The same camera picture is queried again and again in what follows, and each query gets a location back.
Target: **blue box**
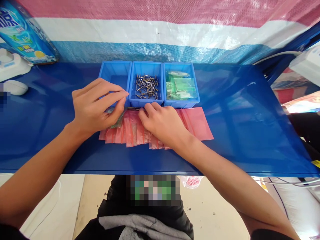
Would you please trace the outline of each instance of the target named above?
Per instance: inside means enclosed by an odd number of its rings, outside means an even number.
[[[124,90],[129,92],[130,79],[131,79],[131,61],[109,61],[102,62],[99,78],[119,85]],[[125,107],[130,107],[128,97],[126,99]]]
[[[169,71],[181,71],[188,73],[189,78],[194,79],[194,85],[197,91],[197,98],[189,98],[188,100],[168,100],[167,99],[167,86],[166,81],[168,79]],[[164,76],[164,106],[172,106],[174,108],[192,108],[194,105],[200,102],[200,96],[194,74],[194,68],[192,63],[163,63],[163,76]]]
[[[150,99],[140,99],[136,95],[140,95],[137,91],[136,78],[137,75],[150,75],[152,77],[157,76],[159,79],[158,86],[158,99],[154,97]],[[157,102],[159,105],[162,105],[164,101],[164,84],[163,84],[163,69],[162,63],[160,62],[133,62],[131,70],[131,86],[129,90],[129,101],[131,102],[132,107],[144,107],[146,103]]]

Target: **white cable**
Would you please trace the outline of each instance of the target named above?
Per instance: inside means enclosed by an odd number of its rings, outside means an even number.
[[[60,191],[61,191],[61,182],[58,179],[58,183],[59,183],[59,196],[58,199],[56,201],[56,203],[54,204],[53,208],[51,209],[51,211],[46,215],[46,217],[39,223],[39,225],[33,230],[33,232],[31,233],[31,235],[29,236],[29,238],[31,238],[32,234],[37,230],[37,228],[41,225],[41,223],[43,223],[43,221],[50,215],[50,213],[53,211],[53,209],[55,208],[55,206],[57,205],[59,199],[60,199]]]
[[[284,181],[284,183],[275,183],[275,182],[267,182],[267,181],[262,181],[262,180],[257,180],[254,179],[255,181],[259,181],[259,182],[265,182],[265,183],[270,183],[270,184],[274,184],[274,185],[281,185],[281,184],[291,184],[294,185],[296,187],[302,187],[302,188],[310,188],[310,187],[319,187],[320,185],[310,185],[310,186],[299,186],[298,184],[309,184],[309,183],[314,183],[314,182],[318,182],[320,181],[320,179],[316,179],[316,180],[312,180],[312,181],[308,181],[308,182],[297,182],[297,183],[290,183],[287,182],[281,178],[279,178],[281,181]]]
[[[279,178],[279,177],[277,177],[279,180],[281,180],[281,181],[284,181],[284,182],[286,182],[286,183],[289,183],[289,182],[287,182],[286,180],[283,180],[283,179],[281,179],[281,178]],[[308,181],[308,182],[300,182],[299,184],[310,184],[310,183],[314,183],[314,182],[318,182],[318,181],[320,181],[320,179],[318,178],[318,179],[315,179],[315,180],[312,180],[312,181]],[[308,186],[299,186],[298,184],[293,184],[294,186],[297,186],[297,187],[302,187],[302,188],[310,188],[310,187],[319,187],[320,185],[308,185]]]
[[[256,65],[256,64],[261,63],[261,62],[263,62],[263,61],[265,61],[265,60],[267,60],[267,59],[270,59],[270,58],[273,58],[273,57],[276,57],[276,56],[280,56],[280,55],[284,55],[284,54],[293,54],[293,55],[295,55],[295,56],[299,56],[301,53],[302,53],[302,52],[298,52],[298,51],[285,51],[285,52],[277,53],[277,54],[271,55],[271,56],[269,56],[269,57],[263,58],[263,59],[255,62],[255,63],[252,64],[252,65]]]

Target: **floor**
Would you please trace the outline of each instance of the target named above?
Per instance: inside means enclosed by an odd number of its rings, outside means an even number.
[[[0,186],[12,174],[0,174]],[[31,240],[72,240],[85,175],[63,174],[20,231]]]
[[[102,199],[106,198],[113,175],[86,175],[73,239],[87,223],[96,217]],[[250,239],[248,231],[236,212],[210,184],[201,180],[196,189],[184,188],[180,194],[188,218],[194,225],[194,239]]]

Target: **white computer mouse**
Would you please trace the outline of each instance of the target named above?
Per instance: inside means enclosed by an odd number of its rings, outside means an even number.
[[[28,86],[16,80],[8,80],[3,83],[3,90],[10,92],[12,95],[23,95],[28,91]]]

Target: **shirt sleeve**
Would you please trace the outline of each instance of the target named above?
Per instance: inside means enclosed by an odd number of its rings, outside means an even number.
[[[0,239],[28,240],[17,228],[0,224]]]
[[[292,238],[269,229],[257,229],[251,235],[251,240],[293,240]]]

